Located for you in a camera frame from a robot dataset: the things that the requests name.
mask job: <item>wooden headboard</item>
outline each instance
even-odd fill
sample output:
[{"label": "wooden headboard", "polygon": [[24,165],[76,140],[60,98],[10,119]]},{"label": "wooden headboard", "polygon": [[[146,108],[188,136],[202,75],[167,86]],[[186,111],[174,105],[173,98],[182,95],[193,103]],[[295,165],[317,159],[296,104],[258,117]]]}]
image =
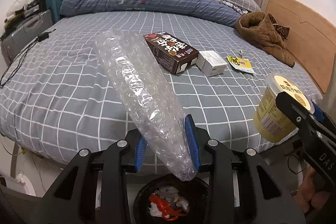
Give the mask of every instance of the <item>wooden headboard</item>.
[{"label": "wooden headboard", "polygon": [[325,93],[336,53],[336,27],[296,0],[269,0],[266,12],[290,28],[288,51]]}]

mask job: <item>black cable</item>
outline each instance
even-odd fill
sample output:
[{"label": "black cable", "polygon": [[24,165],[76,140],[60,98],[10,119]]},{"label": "black cable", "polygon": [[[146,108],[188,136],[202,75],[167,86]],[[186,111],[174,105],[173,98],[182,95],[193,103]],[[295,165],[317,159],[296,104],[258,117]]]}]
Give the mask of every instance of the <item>black cable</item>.
[{"label": "black cable", "polygon": [[[10,63],[9,67],[5,70],[5,72],[3,73],[3,75],[2,75],[2,77],[1,77],[1,79],[0,79],[0,89],[2,89],[2,88],[3,88],[3,87],[4,87],[4,86],[5,86],[5,85],[6,85],[6,84],[7,84],[7,83],[14,77],[14,75],[18,72],[18,70],[21,68],[22,63],[23,63],[23,61],[25,60],[25,58],[26,58],[28,52],[32,49],[32,47],[34,47],[34,46],[36,45],[37,41],[38,41],[38,38],[36,38],[34,41],[30,42],[30,43],[28,44],[27,47],[25,47],[23,50],[21,50],[21,51],[16,55],[16,57],[15,57],[14,60]],[[2,80],[3,80],[4,76],[5,76],[5,74],[8,72],[8,70],[9,70],[10,67],[11,67],[11,65],[16,61],[16,59],[17,59],[19,56],[21,56],[21,57],[20,57],[20,59],[19,59],[19,62],[18,62],[18,64],[17,64],[16,68],[11,72],[11,74],[10,74],[9,77],[8,77],[8,79],[3,83]]]},{"label": "black cable", "polygon": [[11,156],[19,156],[19,155],[21,155],[22,153],[23,153],[23,150],[20,152],[20,153],[18,153],[18,154],[12,154],[11,152],[9,152],[8,150],[7,150],[7,148],[5,147],[5,145],[3,144],[3,142],[2,142],[2,140],[1,140],[1,138],[0,138],[0,142],[1,142],[1,144],[2,144],[2,146],[3,146],[3,148],[4,148],[4,150],[8,153],[8,154],[10,154]]},{"label": "black cable", "polygon": [[290,166],[289,166],[289,159],[290,159],[291,157],[296,158],[297,161],[300,162],[300,160],[299,160],[299,158],[298,158],[297,156],[295,156],[295,155],[290,155],[290,156],[288,157],[288,159],[287,159],[287,167],[288,167],[288,169],[289,169],[293,174],[295,174],[295,175],[297,175],[297,174],[303,172],[305,169],[302,169],[301,171],[299,171],[299,172],[296,173],[296,172],[294,172],[294,171],[290,168]]},{"label": "black cable", "polygon": [[42,175],[41,175],[41,168],[40,168],[40,169],[37,168],[37,165],[36,165],[36,162],[35,162],[35,160],[34,160],[34,157],[33,157],[33,154],[32,154],[32,153],[30,153],[30,156],[31,156],[31,159],[32,159],[33,162],[34,162],[34,165],[35,165],[35,167],[36,167],[36,171],[37,171],[37,173],[38,173],[39,176],[40,176],[40,181],[41,181],[42,188],[43,188],[44,192],[46,193],[47,190],[46,190],[46,189],[44,188],[44,186],[43,186]]}]

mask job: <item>metal screw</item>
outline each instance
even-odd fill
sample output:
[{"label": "metal screw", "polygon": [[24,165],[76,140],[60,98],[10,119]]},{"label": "metal screw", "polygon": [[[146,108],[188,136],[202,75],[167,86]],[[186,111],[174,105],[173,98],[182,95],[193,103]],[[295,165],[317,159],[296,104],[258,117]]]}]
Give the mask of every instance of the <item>metal screw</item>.
[{"label": "metal screw", "polygon": [[211,140],[208,141],[208,145],[210,145],[210,146],[217,146],[218,142],[216,140],[211,139]]},{"label": "metal screw", "polygon": [[246,153],[248,153],[250,156],[254,156],[257,152],[254,149],[249,148],[246,150]]},{"label": "metal screw", "polygon": [[87,149],[82,149],[82,150],[79,152],[79,155],[80,155],[81,157],[85,157],[86,155],[88,155],[88,153],[89,153],[89,150],[87,150]]},{"label": "metal screw", "polygon": [[127,142],[125,140],[121,140],[117,143],[119,147],[125,147],[127,145]]},{"label": "metal screw", "polygon": [[316,134],[318,135],[319,138],[322,139],[322,134],[319,131],[316,131]]}]

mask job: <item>barcode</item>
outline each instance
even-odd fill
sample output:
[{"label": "barcode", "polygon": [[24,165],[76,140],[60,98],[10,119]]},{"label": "barcode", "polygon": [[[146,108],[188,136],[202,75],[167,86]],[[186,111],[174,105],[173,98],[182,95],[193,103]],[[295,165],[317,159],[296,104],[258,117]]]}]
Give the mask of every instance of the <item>barcode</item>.
[{"label": "barcode", "polygon": [[275,135],[281,130],[281,127],[268,115],[261,120],[261,125],[272,135]]}]

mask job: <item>brown snack box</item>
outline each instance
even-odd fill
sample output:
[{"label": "brown snack box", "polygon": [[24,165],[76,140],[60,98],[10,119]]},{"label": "brown snack box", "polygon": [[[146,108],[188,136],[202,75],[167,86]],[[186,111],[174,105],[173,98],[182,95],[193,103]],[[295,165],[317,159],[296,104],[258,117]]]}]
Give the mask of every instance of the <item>brown snack box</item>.
[{"label": "brown snack box", "polygon": [[196,63],[198,50],[166,32],[156,32],[143,37],[157,62],[173,75],[184,71],[187,65]]}]

